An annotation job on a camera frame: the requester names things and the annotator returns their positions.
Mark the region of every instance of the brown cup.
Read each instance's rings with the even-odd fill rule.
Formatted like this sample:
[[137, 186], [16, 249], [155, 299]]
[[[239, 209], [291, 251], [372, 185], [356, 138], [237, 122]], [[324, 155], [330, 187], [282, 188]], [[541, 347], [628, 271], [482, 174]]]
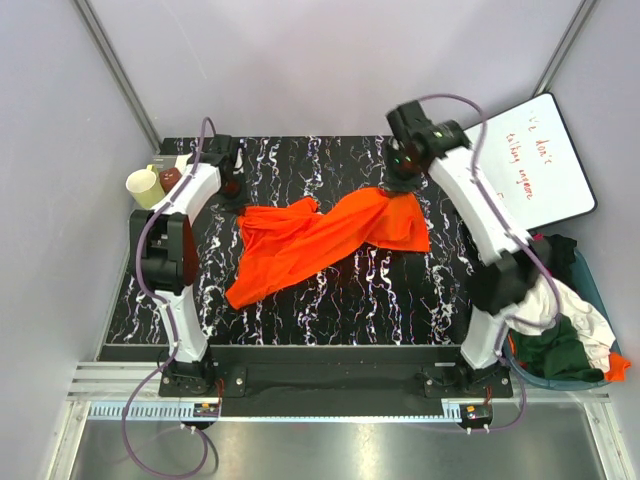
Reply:
[[169, 193], [173, 187], [176, 186], [176, 183], [180, 181], [182, 175], [180, 174], [180, 170], [177, 168], [168, 168], [160, 172], [160, 185], [162, 185], [162, 189], [164, 193]]

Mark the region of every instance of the laundry basket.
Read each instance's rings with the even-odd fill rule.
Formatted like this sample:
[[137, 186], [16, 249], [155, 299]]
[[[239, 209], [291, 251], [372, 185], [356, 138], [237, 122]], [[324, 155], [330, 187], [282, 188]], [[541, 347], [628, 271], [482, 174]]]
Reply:
[[[607, 310], [604, 308], [602, 298], [600, 298], [600, 293], [593, 281], [593, 277], [591, 276], [591, 271], [589, 270], [586, 260], [578, 250], [575, 251], [575, 254], [576, 262], [571, 266], [571, 270], [573, 272], [573, 283], [576, 286], [576, 292], [583, 300], [593, 305], [596, 310], [598, 310], [602, 316], [607, 319], [607, 322], [611, 324], [609, 316], [607, 315]], [[590, 383], [580, 380], [547, 380], [539, 378], [530, 374], [518, 364], [518, 361], [513, 356], [513, 352], [511, 351], [508, 341], [505, 342], [503, 350], [509, 366], [516, 372], [516, 374], [520, 375], [525, 382], [535, 385], [536, 387], [546, 388], [547, 390], [577, 391], [603, 387], [609, 384], [606, 380]], [[617, 341], [615, 341], [611, 346], [611, 351], [620, 353]]]

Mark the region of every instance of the black marble tabletop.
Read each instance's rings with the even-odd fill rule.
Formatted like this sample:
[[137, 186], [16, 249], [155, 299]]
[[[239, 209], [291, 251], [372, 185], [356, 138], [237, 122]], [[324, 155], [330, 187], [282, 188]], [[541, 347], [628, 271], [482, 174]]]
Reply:
[[[247, 138], [254, 205], [285, 207], [305, 195], [329, 211], [344, 195], [378, 185], [384, 137]], [[193, 139], [167, 139], [161, 153], [187, 153]], [[460, 343], [470, 306], [464, 288], [477, 252], [453, 205], [427, 178], [417, 198], [431, 238], [428, 254], [363, 245], [309, 279], [234, 310], [225, 298], [242, 241], [235, 217], [210, 202], [194, 225], [200, 272], [194, 285], [211, 344], [410, 345]], [[131, 272], [122, 280], [106, 344], [166, 344], [159, 312]]]

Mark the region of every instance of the pile of clothes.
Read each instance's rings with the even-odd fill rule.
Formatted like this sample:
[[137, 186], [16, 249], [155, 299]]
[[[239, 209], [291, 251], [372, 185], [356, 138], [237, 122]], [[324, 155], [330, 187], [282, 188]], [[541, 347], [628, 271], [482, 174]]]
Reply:
[[611, 351], [616, 338], [609, 323], [567, 285], [574, 286], [570, 266], [575, 262], [575, 240], [560, 235], [547, 240], [554, 252], [549, 268], [560, 293], [561, 315], [553, 327], [545, 329], [556, 312], [556, 302], [549, 283], [540, 276], [514, 317], [507, 320], [515, 358], [529, 373], [547, 380], [624, 381], [631, 363]]

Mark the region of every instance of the dark green garment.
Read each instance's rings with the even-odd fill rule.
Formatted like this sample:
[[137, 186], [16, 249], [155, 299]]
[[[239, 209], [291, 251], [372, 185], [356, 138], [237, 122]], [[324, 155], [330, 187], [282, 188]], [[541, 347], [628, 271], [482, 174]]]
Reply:
[[604, 379], [602, 370], [589, 365], [578, 332], [565, 316], [542, 335], [528, 336], [512, 331], [511, 338], [516, 346], [516, 358], [536, 377], [584, 382]]

